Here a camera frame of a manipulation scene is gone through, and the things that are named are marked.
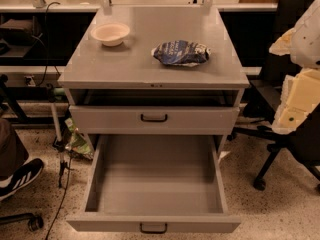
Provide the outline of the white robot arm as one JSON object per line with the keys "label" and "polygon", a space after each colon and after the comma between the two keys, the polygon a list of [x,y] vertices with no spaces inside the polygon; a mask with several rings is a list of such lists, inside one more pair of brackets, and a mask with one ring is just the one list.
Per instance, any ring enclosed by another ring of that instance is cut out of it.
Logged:
{"label": "white robot arm", "polygon": [[272,131],[295,131],[320,104],[320,0],[314,0],[295,26],[269,48],[274,55],[289,55],[301,67],[296,76],[286,75]]}

